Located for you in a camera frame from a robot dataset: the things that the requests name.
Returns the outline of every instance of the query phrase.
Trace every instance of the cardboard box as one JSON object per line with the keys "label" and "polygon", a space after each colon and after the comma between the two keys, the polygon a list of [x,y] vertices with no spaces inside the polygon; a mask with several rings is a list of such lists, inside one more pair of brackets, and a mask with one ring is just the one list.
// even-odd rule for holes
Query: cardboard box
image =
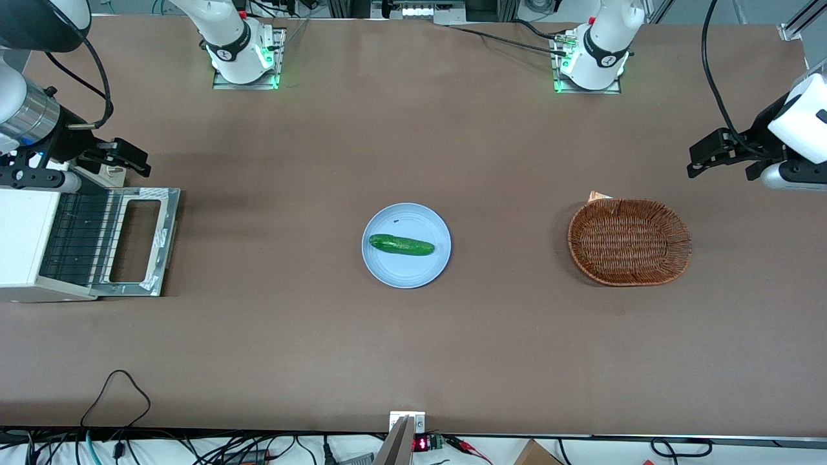
{"label": "cardboard box", "polygon": [[529,439],[528,443],[525,444],[525,448],[523,448],[523,452],[514,461],[514,465],[562,465],[562,463],[548,453],[537,441]]}

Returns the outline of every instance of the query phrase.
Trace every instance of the brown woven basket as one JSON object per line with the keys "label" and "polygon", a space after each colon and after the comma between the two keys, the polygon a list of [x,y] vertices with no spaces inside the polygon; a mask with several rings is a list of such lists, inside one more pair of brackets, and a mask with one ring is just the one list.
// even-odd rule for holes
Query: brown woven basket
{"label": "brown woven basket", "polygon": [[569,224],[577,266],[605,285],[660,285],[689,266],[686,225],[672,209],[649,199],[600,199],[577,210]]}

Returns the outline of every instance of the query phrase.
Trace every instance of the black cable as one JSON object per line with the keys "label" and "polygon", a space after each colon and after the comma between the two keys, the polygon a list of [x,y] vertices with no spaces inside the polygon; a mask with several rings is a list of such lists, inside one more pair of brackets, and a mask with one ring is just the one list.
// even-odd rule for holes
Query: black cable
{"label": "black cable", "polygon": [[315,455],[313,455],[313,453],[312,453],[312,452],[310,452],[310,449],[308,449],[308,448],[304,447],[304,444],[302,444],[302,442],[301,442],[301,441],[299,441],[299,436],[294,436],[294,437],[296,438],[296,444],[298,444],[298,445],[299,445],[299,447],[301,447],[302,449],[304,449],[304,450],[308,451],[308,453],[310,454],[310,457],[313,459],[313,465],[318,465],[318,464],[316,463],[316,456],[315,456]]}
{"label": "black cable", "polygon": [[95,87],[95,86],[91,85],[90,83],[86,82],[83,78],[81,78],[80,76],[78,76],[78,75],[76,75],[75,73],[73,73],[73,72],[72,72],[72,70],[70,70],[69,68],[66,68],[65,66],[63,66],[63,64],[62,64],[62,63],[60,63],[60,62],[59,62],[59,61],[55,58],[55,56],[54,56],[54,55],[52,55],[52,54],[51,54],[51,53],[49,53],[49,52],[46,52],[45,54],[46,54],[46,58],[48,58],[48,59],[49,59],[49,61],[51,61],[53,65],[57,66],[57,67],[58,67],[58,69],[59,69],[59,70],[61,70],[61,71],[63,71],[64,73],[68,74],[70,78],[72,78],[72,79],[74,79],[74,80],[78,81],[79,83],[81,83],[81,84],[82,84],[82,85],[83,85],[86,89],[89,89],[89,90],[91,90],[92,92],[95,92],[97,95],[100,95],[100,96],[101,96],[101,98],[104,98],[104,99],[106,98],[106,94],[105,94],[105,93],[101,92],[100,90],[98,90],[98,88],[97,88],[97,87]]}
{"label": "black cable", "polygon": [[84,424],[84,420],[86,419],[86,416],[89,415],[89,412],[91,412],[98,405],[98,402],[101,400],[101,397],[103,397],[103,392],[106,390],[106,386],[109,385],[109,382],[110,382],[110,380],[112,380],[112,377],[115,376],[118,373],[123,373],[124,375],[126,375],[127,378],[129,378],[129,382],[132,383],[132,387],[134,387],[135,390],[138,391],[138,393],[143,396],[144,400],[146,400],[146,409],[144,409],[143,413],[138,415],[133,421],[129,422],[129,424],[124,426],[123,429],[131,428],[139,419],[144,418],[144,416],[149,413],[150,408],[152,408],[152,401],[150,400],[150,397],[144,392],[144,390],[142,390],[138,386],[138,383],[135,382],[135,379],[132,378],[132,375],[130,375],[128,371],[122,370],[122,369],[117,369],[117,370],[113,370],[111,373],[109,373],[109,376],[106,377],[106,381],[103,382],[103,387],[101,387],[101,391],[98,393],[98,397],[96,397],[95,401],[89,406],[88,409],[86,409],[86,412],[84,412],[84,416],[80,417],[80,427],[81,428],[88,428],[88,426],[86,426]]}
{"label": "black cable", "polygon": [[141,465],[141,463],[138,462],[138,457],[135,455],[135,451],[132,450],[132,443],[129,442],[128,437],[127,437],[127,449],[129,449],[129,455],[132,455],[132,460],[135,461],[135,465]]}
{"label": "black cable", "polygon": [[546,32],[540,31],[539,29],[534,27],[534,24],[532,24],[528,21],[524,21],[524,20],[519,19],[519,18],[515,18],[515,19],[511,20],[511,22],[516,22],[517,24],[522,24],[523,26],[526,26],[534,34],[536,34],[538,36],[541,36],[543,39],[549,39],[549,40],[554,40],[554,37],[557,36],[558,34],[562,34],[566,31],[568,31],[567,29],[563,29],[562,31],[546,33]]}
{"label": "black cable", "polygon": [[471,34],[477,34],[478,36],[481,36],[481,37],[488,37],[489,39],[494,39],[495,41],[504,42],[504,43],[510,44],[512,46],[523,47],[523,48],[530,49],[530,50],[543,51],[543,52],[546,52],[546,53],[550,53],[552,55],[566,56],[566,52],[564,52],[562,50],[552,50],[552,49],[542,48],[542,47],[538,47],[538,46],[531,46],[529,44],[524,44],[522,42],[512,41],[511,39],[505,39],[503,37],[492,36],[491,34],[488,34],[486,32],[473,31],[471,29],[466,29],[464,27],[450,27],[450,29],[453,29],[455,31],[469,32]]}
{"label": "black cable", "polygon": [[568,456],[566,455],[566,448],[563,447],[563,439],[557,438],[557,443],[560,444],[560,455],[563,456],[563,462],[565,462],[566,465],[571,465],[571,462],[569,462]]}
{"label": "black cable", "polygon": [[252,4],[258,6],[259,8],[261,8],[262,10],[266,11],[272,17],[276,17],[276,15],[274,15],[273,12],[282,12],[282,13],[287,13],[292,17],[299,17],[299,15],[296,14],[295,12],[291,12],[291,11],[285,10],[283,8],[273,7],[271,5],[265,5],[264,3],[258,2],[257,0],[250,0],[250,3],[252,3]]}
{"label": "black cable", "polygon": [[729,117],[729,113],[726,111],[726,107],[724,106],[724,99],[721,98],[721,93],[718,91],[718,86],[715,85],[715,80],[712,79],[712,73],[710,72],[710,63],[706,56],[706,37],[709,34],[710,30],[712,12],[715,11],[715,5],[717,3],[718,0],[712,0],[710,2],[710,9],[706,12],[706,19],[704,20],[704,28],[700,32],[700,62],[704,66],[704,74],[706,75],[706,81],[710,85],[710,89],[712,90],[712,94],[715,96],[715,102],[718,104],[718,109],[721,112],[721,116],[724,117],[726,127],[729,129],[730,135],[732,136],[735,143],[740,145],[747,151],[752,152],[754,155],[766,158],[766,154],[763,154],[760,151],[753,149],[751,146],[748,146],[747,142],[741,137],[738,131],[735,130],[735,125],[732,123],[732,119]]}
{"label": "black cable", "polygon": [[[676,453],[675,449],[672,448],[672,445],[669,444],[669,441],[665,440],[664,438],[652,438],[652,440],[649,441],[649,448],[652,449],[652,452],[656,453],[657,455],[659,455],[663,458],[671,458],[672,461],[675,463],[675,465],[680,465],[677,462],[678,458],[701,458],[701,457],[706,457],[707,455],[711,454],[712,453],[712,441],[709,441],[707,439],[704,443],[706,444],[706,447],[707,447],[707,449],[704,452],[700,452],[700,453]],[[667,449],[669,450],[669,452],[668,453],[663,453],[663,452],[657,450],[657,448],[655,447],[655,444],[665,445],[667,447]]]}
{"label": "black cable", "polygon": [[56,7],[55,4],[51,2],[51,0],[38,1],[45,7],[48,7],[55,15],[57,15],[61,20],[63,20],[63,22],[65,22],[66,25],[69,26],[69,28],[72,30],[72,32],[74,32],[74,34],[83,41],[84,45],[89,50],[89,54],[95,61],[95,65],[98,67],[98,72],[100,73],[101,81],[103,82],[103,98],[104,100],[106,100],[105,108],[103,110],[103,116],[92,124],[92,126],[95,129],[99,129],[104,124],[106,124],[106,121],[108,121],[109,118],[112,116],[112,112],[115,111],[115,107],[114,105],[112,105],[112,93],[109,90],[109,79],[106,76],[106,70],[103,68],[103,63],[101,63],[101,59],[98,56],[98,52],[95,50],[95,48],[92,46],[92,43],[89,42],[86,36],[84,36],[83,32],[72,22],[72,20],[69,19],[69,17],[66,16],[65,13],[63,13],[63,11],[60,10],[60,8]]}
{"label": "black cable", "polygon": [[50,463],[52,461],[52,458],[54,458],[57,451],[60,450],[60,446],[63,445],[63,442],[65,442],[68,437],[69,437],[69,433],[67,432],[66,434],[63,435],[63,438],[60,439],[60,442],[57,443],[57,447],[55,448],[55,450],[52,450],[51,446],[49,446],[49,458],[46,459],[46,461],[43,465],[50,465]]}

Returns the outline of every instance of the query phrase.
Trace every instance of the cucumber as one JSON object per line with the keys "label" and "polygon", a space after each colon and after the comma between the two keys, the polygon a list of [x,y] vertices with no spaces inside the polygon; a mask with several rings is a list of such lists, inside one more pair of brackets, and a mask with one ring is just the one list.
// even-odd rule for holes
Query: cucumber
{"label": "cucumber", "polygon": [[368,239],[373,247],[383,252],[399,253],[402,255],[426,256],[433,253],[434,246],[430,242],[417,241],[407,237],[396,237],[390,234],[374,234]]}

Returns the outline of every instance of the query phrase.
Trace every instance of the light blue plate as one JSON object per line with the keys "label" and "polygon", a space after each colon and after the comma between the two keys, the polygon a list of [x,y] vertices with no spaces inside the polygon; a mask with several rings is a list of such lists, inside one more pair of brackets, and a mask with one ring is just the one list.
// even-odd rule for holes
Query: light blue plate
{"label": "light blue plate", "polygon": [[[434,245],[431,255],[410,256],[382,252],[368,239],[374,234],[407,237]],[[451,234],[442,218],[420,204],[396,204],[378,212],[362,234],[362,258],[377,280],[400,289],[413,289],[433,281],[451,256]]]}

